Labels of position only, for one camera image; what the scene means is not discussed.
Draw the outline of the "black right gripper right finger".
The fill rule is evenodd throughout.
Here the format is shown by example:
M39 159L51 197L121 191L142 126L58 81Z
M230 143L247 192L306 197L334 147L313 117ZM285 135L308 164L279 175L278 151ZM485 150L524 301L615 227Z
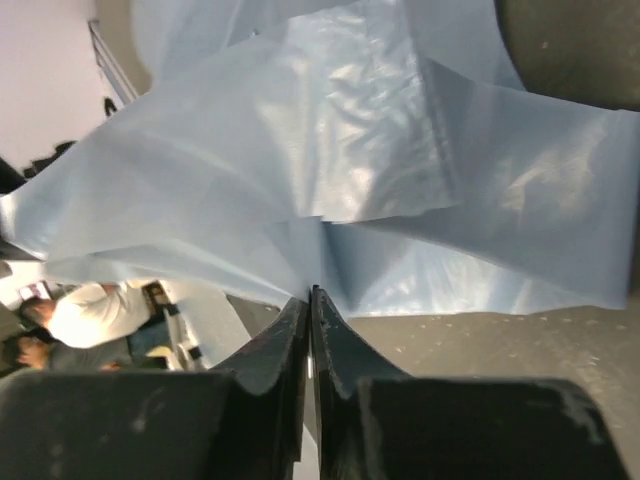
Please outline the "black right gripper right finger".
M603 416L556 378L414 377L310 296L324 479L625 479Z

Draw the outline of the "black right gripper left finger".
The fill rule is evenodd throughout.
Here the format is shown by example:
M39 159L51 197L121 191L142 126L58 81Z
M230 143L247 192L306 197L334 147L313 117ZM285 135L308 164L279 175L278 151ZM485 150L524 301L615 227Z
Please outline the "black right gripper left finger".
M5 479L289 479L302 455L308 306L197 372L31 372L1 390Z

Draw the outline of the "light blue trash bag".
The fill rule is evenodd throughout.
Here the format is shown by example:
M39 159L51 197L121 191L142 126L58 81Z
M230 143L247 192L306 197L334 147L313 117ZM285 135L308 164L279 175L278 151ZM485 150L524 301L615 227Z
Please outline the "light blue trash bag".
M347 314L626 305L639 117L527 91L491 1L136 1L151 89L1 200L66 283Z

